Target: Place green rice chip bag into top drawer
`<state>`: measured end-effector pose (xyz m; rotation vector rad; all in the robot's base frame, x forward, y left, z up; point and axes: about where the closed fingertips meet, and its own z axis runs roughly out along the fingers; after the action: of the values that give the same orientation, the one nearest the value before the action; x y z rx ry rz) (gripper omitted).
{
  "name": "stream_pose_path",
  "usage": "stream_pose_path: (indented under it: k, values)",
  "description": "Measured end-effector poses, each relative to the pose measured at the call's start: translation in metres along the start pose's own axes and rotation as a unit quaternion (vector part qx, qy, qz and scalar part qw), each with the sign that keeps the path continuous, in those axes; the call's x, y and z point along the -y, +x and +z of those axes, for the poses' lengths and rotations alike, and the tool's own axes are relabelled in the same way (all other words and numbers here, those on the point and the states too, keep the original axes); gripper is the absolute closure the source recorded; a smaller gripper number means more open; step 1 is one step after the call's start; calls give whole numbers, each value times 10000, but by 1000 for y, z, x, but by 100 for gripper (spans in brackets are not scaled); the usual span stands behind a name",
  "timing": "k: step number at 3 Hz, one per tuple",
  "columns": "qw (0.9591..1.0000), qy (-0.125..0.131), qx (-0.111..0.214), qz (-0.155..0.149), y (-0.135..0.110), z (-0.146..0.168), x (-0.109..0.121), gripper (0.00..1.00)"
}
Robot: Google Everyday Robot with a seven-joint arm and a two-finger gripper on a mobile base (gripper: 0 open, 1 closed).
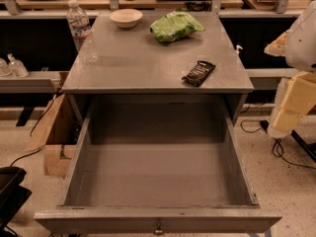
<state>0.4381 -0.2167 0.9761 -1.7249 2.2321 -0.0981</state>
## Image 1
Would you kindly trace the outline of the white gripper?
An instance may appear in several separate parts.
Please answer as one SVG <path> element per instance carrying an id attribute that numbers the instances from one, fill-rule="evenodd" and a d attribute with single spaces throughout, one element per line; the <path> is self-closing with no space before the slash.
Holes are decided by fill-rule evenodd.
<path id="1" fill-rule="evenodd" d="M 277 86 L 275 107 L 268 135 L 284 138 L 316 106 L 316 1 L 311 1 L 287 32 L 286 63 L 301 72 L 282 78 Z"/>

